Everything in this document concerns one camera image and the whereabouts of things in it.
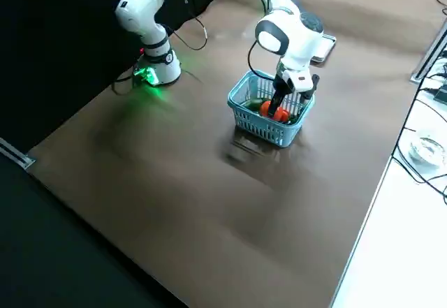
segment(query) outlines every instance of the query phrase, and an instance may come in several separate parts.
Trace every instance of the brown table surface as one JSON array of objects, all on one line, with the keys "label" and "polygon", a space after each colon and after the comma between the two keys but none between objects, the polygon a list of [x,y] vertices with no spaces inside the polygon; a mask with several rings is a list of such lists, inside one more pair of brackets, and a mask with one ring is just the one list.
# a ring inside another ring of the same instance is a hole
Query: brown table surface
[{"label": "brown table surface", "polygon": [[[171,40],[190,73],[106,89],[31,151],[32,174],[190,307],[327,307],[443,20],[434,0],[302,3],[338,41],[288,149],[235,132],[226,98],[261,5],[215,0],[204,50]],[[194,21],[179,34],[201,44]]]}]

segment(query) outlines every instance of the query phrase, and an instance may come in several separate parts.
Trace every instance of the green led light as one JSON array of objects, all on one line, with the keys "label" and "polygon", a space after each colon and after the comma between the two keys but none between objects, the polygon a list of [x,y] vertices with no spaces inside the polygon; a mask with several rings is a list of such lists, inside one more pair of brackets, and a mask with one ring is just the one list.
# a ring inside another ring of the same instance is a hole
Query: green led light
[{"label": "green led light", "polygon": [[152,67],[144,67],[139,68],[133,72],[135,76],[141,77],[144,81],[149,83],[152,86],[160,83],[159,79],[156,76],[155,70]]}]

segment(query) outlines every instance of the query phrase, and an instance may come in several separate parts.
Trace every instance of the tomato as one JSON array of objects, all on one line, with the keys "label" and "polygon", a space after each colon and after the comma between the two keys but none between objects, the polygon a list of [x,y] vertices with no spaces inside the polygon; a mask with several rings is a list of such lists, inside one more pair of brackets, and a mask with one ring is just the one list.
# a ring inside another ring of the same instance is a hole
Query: tomato
[{"label": "tomato", "polygon": [[[267,117],[269,106],[270,106],[270,101],[264,102],[259,110],[259,114],[261,116]],[[290,113],[287,110],[283,109],[282,107],[278,107],[277,111],[274,112],[273,120],[275,120],[277,122],[287,122],[289,117],[290,117]]]}]

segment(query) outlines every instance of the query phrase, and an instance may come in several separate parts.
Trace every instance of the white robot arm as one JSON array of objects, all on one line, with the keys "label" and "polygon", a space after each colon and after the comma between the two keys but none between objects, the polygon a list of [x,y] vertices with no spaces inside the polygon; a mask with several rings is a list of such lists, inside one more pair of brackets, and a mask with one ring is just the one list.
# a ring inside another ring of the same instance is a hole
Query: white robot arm
[{"label": "white robot arm", "polygon": [[121,0],[115,10],[125,30],[137,34],[144,47],[138,64],[151,70],[147,81],[151,85],[175,82],[181,73],[180,62],[171,48],[165,28],[155,22],[154,16],[164,0]]},{"label": "white robot arm", "polygon": [[[141,38],[145,47],[141,61],[154,70],[153,85],[174,82],[181,73],[166,30],[154,20],[163,1],[121,0],[115,11],[123,28]],[[292,0],[263,2],[267,14],[256,25],[256,40],[261,47],[280,56],[274,86],[282,101],[291,92],[314,88],[309,64],[323,36],[323,27],[316,16],[302,14]]]}]

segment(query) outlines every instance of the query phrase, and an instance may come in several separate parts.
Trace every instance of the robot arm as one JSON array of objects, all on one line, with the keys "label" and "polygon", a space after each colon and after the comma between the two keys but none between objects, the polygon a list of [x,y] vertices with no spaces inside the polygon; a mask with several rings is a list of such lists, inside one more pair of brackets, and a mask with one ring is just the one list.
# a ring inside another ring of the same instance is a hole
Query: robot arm
[{"label": "robot arm", "polygon": [[291,92],[311,90],[314,85],[309,65],[323,37],[321,21],[311,13],[301,13],[292,0],[263,2],[268,8],[256,25],[257,42],[281,57],[277,75],[289,83]]}]

